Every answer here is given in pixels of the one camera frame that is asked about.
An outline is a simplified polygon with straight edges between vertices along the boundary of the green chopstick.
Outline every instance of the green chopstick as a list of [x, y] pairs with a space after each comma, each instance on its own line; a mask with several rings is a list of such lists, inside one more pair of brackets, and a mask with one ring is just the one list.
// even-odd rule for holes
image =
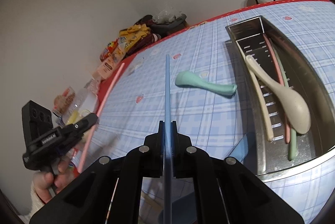
[[[287, 78], [286, 78], [284, 67], [283, 67], [283, 64], [281, 63], [281, 60], [280, 60], [279, 55], [277, 53], [277, 50], [275, 49], [274, 46], [272, 46], [272, 48], [273, 48], [274, 54], [276, 55], [276, 58], [277, 58], [277, 61], [278, 61], [278, 65], [280, 67], [281, 75], [283, 76], [284, 85], [286, 87], [289, 87], [289, 83], [288, 83]], [[292, 126], [290, 127], [290, 129], [291, 129], [291, 132], [290, 132], [290, 134], [291, 134], [291, 140], [290, 140], [290, 143], [289, 143], [289, 161], [292, 161], [293, 159], [295, 159], [296, 152], [297, 152], [297, 148], [296, 148], [296, 130], [294, 128], [292, 128]]]

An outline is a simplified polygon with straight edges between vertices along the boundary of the mint green spoon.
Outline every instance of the mint green spoon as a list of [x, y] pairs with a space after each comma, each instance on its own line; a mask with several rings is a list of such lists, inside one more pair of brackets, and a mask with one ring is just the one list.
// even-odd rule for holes
[[204, 81], [190, 71], [179, 72], [175, 78], [175, 85], [181, 88], [205, 89], [221, 96], [232, 96], [237, 89], [236, 84], [215, 84]]

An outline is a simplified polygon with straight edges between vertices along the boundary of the human hand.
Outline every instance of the human hand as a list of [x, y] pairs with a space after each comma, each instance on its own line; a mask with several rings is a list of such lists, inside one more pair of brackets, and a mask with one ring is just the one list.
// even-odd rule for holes
[[59, 174], [55, 179], [51, 172], [37, 172], [34, 174], [32, 182], [35, 192], [44, 203], [48, 203], [52, 199], [48, 190], [52, 184], [56, 185], [57, 194], [74, 179], [72, 171], [68, 168], [70, 161], [68, 156], [64, 156], [61, 159], [58, 164]]

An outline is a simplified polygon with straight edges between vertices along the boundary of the metal screw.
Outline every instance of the metal screw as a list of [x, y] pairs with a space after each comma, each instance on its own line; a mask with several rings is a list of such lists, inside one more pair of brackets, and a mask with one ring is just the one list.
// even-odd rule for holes
[[230, 164], [230, 165], [236, 164], [236, 159], [233, 158], [233, 157], [228, 157], [228, 158], [226, 159], [226, 163], [227, 163], [227, 164]]
[[99, 159], [99, 163], [100, 163], [100, 164], [107, 164], [107, 163], [109, 163], [109, 157], [107, 157], [107, 156], [103, 156], [103, 157], [101, 157], [101, 158]]
[[139, 150], [140, 152], [144, 153], [144, 152], [148, 152], [148, 151], [150, 150], [150, 148], [149, 148], [148, 146], [140, 146], [140, 147], [138, 148], [138, 150]]
[[187, 151], [188, 153], [194, 153], [194, 152], [197, 151], [197, 148], [195, 148], [195, 147], [188, 147], [188, 148], [186, 149], [186, 151]]

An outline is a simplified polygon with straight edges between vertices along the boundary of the table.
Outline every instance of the table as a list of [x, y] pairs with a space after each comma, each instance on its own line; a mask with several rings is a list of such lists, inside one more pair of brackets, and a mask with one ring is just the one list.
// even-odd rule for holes
[[[247, 132], [253, 131], [244, 72], [230, 48], [225, 27], [262, 15], [277, 26], [305, 55], [319, 74], [335, 103], [335, 6], [327, 0], [284, 0], [254, 5], [218, 16], [168, 36], [129, 57], [122, 77], [110, 93], [99, 126], [90, 144], [86, 166], [102, 155], [125, 156], [157, 132], [164, 119], [165, 55], [170, 54], [171, 118], [178, 132], [192, 144], [216, 158], [229, 155]], [[132, 74], [130, 68], [142, 65]], [[200, 89], [178, 88], [178, 72], [189, 70], [203, 79], [238, 85], [236, 95], [226, 99]], [[80, 153], [73, 162], [78, 163]], [[163, 205], [163, 180], [145, 179], [143, 191], [155, 201], [141, 199], [140, 216], [155, 223]], [[335, 187], [335, 158], [301, 174], [266, 183], [298, 211], [306, 223], [324, 206]], [[193, 191], [191, 180], [173, 181], [173, 198]]]

